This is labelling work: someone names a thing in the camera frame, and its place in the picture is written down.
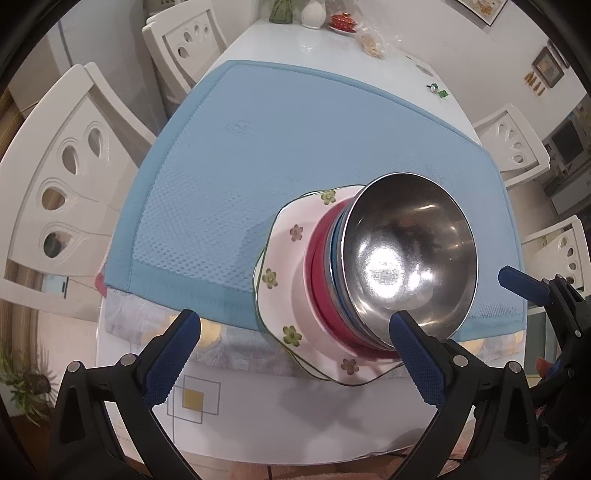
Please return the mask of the person's hand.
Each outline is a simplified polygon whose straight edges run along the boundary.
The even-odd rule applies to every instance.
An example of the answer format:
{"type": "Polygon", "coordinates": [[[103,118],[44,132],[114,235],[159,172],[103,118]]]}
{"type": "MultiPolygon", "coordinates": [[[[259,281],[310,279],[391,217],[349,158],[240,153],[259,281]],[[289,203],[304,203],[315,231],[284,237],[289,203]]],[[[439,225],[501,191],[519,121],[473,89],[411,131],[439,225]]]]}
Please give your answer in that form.
{"type": "Polygon", "coordinates": [[[552,366],[553,366],[552,363],[548,362],[547,360],[545,360],[544,358],[541,358],[541,357],[539,357],[536,360],[536,364],[535,364],[536,371],[542,379],[544,379],[547,376],[547,374],[552,366]]]}

